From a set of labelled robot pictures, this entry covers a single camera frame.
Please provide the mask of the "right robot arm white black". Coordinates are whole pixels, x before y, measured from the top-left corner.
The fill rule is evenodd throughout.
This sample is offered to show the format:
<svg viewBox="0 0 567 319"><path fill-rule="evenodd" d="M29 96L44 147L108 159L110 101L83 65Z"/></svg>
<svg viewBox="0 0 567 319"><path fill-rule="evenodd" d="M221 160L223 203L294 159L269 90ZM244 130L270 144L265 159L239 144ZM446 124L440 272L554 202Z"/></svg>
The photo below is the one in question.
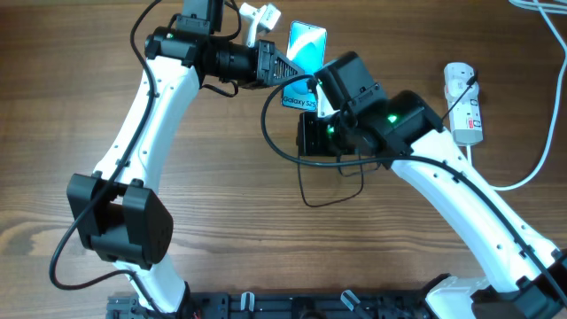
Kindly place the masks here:
<svg viewBox="0 0 567 319"><path fill-rule="evenodd" d="M471 250L479 278L443 275L426 292L439 318L551 318L566 306L566 256L526 223L464 158L441 118L414 92L385 95L347 52L311 88L332 114L306 124L300 154L360 153L418 190Z"/></svg>

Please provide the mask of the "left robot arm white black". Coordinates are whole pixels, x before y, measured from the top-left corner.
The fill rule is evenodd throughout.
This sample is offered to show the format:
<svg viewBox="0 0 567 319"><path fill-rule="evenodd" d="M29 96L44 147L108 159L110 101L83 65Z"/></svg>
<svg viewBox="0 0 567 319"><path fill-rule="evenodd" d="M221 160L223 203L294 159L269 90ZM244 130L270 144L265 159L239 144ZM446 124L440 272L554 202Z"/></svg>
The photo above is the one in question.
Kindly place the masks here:
<svg viewBox="0 0 567 319"><path fill-rule="evenodd" d="M136 52L143 76L118 135L90 175L73 175L70 231L136 290L128 316L197 318L188 284L167 250L173 219L159 199L163 166L180 121L213 76L235 89L264 89L301 69L264 39L280 18L272 4L236 7L237 36L221 35L222 1L187 1Z"/></svg>

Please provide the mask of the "smartphone with teal screen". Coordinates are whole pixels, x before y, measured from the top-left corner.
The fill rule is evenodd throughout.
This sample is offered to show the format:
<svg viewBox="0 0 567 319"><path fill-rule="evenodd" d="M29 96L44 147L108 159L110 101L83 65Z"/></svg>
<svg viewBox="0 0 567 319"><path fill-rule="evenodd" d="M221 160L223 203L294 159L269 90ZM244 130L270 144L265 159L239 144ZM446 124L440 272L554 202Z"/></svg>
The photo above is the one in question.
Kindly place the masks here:
<svg viewBox="0 0 567 319"><path fill-rule="evenodd" d="M313 75L324 61L327 30L306 22L293 21L289 33L286 57L299 66L305 74ZM317 108L315 94L306 80L297 81L283 88L282 106L314 112Z"/></svg>

